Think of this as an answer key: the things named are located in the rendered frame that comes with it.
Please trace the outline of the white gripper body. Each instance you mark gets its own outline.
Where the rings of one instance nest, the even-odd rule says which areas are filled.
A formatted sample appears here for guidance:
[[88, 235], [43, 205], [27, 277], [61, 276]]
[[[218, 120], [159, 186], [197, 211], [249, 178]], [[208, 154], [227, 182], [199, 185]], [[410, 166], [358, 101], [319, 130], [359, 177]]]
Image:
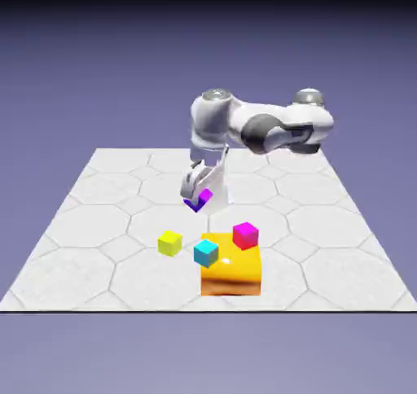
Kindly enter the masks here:
[[193, 164], [182, 179], [180, 195], [184, 199], [196, 199], [213, 176], [214, 167], [205, 164]]

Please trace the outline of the small purple cube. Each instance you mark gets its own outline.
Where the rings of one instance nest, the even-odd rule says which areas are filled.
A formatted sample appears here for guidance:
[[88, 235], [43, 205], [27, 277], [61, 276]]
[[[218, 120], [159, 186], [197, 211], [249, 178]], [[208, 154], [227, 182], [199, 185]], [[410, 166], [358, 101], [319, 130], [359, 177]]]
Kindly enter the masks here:
[[197, 196], [195, 202], [184, 199], [183, 202], [194, 212], [198, 212], [211, 198], [213, 197], [213, 192], [209, 188], [204, 188]]

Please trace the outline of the small yellow cube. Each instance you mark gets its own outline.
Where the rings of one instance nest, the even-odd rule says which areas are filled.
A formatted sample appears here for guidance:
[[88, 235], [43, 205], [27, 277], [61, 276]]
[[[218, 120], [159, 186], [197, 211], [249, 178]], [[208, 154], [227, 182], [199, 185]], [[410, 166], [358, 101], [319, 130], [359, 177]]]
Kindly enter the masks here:
[[182, 249], [182, 235], [166, 230], [157, 242], [158, 252], [166, 256], [175, 256]]

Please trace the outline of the small cyan cube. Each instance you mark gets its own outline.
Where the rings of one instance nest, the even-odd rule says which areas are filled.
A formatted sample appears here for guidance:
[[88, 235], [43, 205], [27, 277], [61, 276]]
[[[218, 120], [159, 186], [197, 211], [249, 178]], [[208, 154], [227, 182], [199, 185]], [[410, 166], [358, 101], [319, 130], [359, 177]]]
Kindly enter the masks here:
[[193, 248], [194, 261], [200, 266], [209, 268], [218, 259], [219, 246], [207, 239], [202, 240]]

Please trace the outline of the small magenta cube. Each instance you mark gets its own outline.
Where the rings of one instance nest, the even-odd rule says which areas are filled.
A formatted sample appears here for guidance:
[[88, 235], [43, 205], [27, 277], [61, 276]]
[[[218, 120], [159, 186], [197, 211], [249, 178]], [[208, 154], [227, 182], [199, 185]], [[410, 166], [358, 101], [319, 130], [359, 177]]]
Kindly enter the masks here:
[[248, 250], [258, 245], [259, 229], [250, 222], [234, 225], [232, 240], [241, 250]]

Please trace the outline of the large orange box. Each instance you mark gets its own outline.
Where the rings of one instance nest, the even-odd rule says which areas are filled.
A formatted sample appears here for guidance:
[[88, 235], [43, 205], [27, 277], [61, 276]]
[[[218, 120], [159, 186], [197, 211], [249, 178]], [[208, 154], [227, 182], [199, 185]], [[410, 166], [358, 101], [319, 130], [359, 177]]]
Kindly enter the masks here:
[[232, 233], [203, 233], [202, 239], [218, 245], [218, 258], [200, 267], [202, 296], [259, 296], [262, 265], [258, 246], [242, 250]]

